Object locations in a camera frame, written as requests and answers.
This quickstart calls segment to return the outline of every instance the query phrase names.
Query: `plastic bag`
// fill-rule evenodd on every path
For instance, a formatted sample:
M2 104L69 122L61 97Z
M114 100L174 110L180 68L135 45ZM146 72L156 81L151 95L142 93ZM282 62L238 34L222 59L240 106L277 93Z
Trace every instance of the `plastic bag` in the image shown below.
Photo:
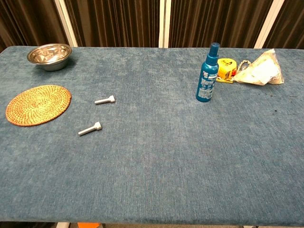
M271 49L264 52L245 70L236 74L233 77L233 80L240 83L251 83L260 86L263 86L266 83L284 83L281 68L276 59L275 50Z

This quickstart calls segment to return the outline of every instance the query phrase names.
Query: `blue spray bottle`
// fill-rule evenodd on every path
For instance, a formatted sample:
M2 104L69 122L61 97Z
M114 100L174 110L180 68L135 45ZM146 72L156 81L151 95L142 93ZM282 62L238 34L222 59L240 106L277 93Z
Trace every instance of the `blue spray bottle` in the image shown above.
M199 86L196 92L196 99L201 102L208 102L212 97L213 87L219 71L218 48L218 43L212 43L206 61L201 65Z

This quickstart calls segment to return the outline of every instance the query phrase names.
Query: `bottle label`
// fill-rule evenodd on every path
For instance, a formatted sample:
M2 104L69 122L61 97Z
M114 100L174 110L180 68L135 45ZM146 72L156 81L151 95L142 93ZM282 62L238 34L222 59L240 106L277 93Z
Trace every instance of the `bottle label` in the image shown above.
M213 86L216 82L218 74L208 74L203 71L203 76L201 77L201 88L199 88L199 97L210 99L212 97Z

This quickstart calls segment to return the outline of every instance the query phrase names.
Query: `curtain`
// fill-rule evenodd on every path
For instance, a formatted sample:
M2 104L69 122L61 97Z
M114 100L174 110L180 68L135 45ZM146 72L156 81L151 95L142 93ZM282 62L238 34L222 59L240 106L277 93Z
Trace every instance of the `curtain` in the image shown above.
M172 0L169 47L253 48L272 0Z
M68 44L53 0L0 0L0 52L47 43Z
M79 46L158 47L160 0L66 0Z
M285 0L264 48L304 49L304 0Z

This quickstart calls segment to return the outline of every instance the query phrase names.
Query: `spray bottle cap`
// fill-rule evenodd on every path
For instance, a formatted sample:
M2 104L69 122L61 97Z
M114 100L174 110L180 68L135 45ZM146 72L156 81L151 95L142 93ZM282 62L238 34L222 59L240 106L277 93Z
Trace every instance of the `spray bottle cap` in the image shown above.
M219 48L219 43L212 43L210 47L209 54L207 55L206 58L206 63L209 65L216 65L218 63L218 49Z

